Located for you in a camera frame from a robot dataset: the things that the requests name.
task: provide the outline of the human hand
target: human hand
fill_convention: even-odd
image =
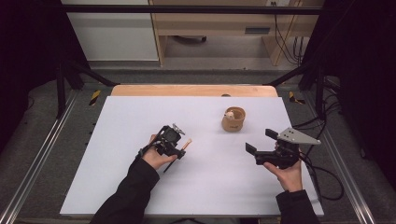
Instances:
[[[152,139],[154,139],[154,137],[155,137],[155,134],[151,136],[149,141],[151,142]],[[155,147],[151,147],[148,149],[148,151],[145,153],[145,155],[143,155],[142,159],[144,161],[146,161],[150,166],[152,166],[152,168],[154,168],[155,170],[158,170],[158,169],[160,169],[160,167],[162,165],[177,159],[177,155],[173,155],[170,157],[161,156],[157,152]]]
[[[301,175],[301,160],[298,160],[294,165],[281,170],[275,167],[270,162],[265,162],[264,167],[271,173],[276,175],[277,180],[282,186],[283,190],[294,192],[303,189],[303,180]]]

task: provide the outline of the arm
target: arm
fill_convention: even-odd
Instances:
[[[160,180],[156,170],[177,156],[162,157],[154,148],[129,168],[117,191],[99,208],[91,224],[141,223],[150,192]]]
[[[312,203],[303,189],[301,161],[297,161],[293,166],[284,170],[276,168],[269,162],[266,162],[264,167],[276,175],[280,185],[285,190],[276,196],[281,224],[319,223]]]

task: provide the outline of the white table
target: white table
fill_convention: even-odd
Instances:
[[[243,107],[244,128],[226,133],[221,119],[226,108]],[[282,191],[276,177],[245,151],[274,150],[269,128],[290,126],[278,97],[109,96],[92,134],[61,214],[92,216],[126,176],[139,148],[163,125],[175,123],[192,143],[151,192],[147,217],[265,217],[278,215],[275,196]],[[304,188],[318,216],[323,210],[303,166]]]

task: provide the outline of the small wooden cup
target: small wooden cup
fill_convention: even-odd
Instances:
[[[225,116],[227,112],[233,111],[234,119],[229,119]],[[238,132],[242,129],[245,120],[245,110],[241,107],[232,106],[229,107],[225,112],[223,119],[221,121],[221,126],[223,127],[224,131],[229,133]]]

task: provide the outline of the black curtain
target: black curtain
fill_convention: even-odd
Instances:
[[[21,121],[29,91],[54,80],[66,60],[90,68],[66,13],[40,1],[0,1],[0,153]],[[79,78],[77,71],[69,76]]]
[[[349,4],[338,1],[338,4]],[[320,16],[304,56],[314,49],[335,25],[339,15]],[[396,87],[396,1],[374,4],[356,0],[319,56],[325,76],[339,77],[339,99],[349,126],[361,145],[361,153],[375,160],[396,189],[396,146],[393,106]],[[315,82],[318,71],[304,74],[302,81]]]

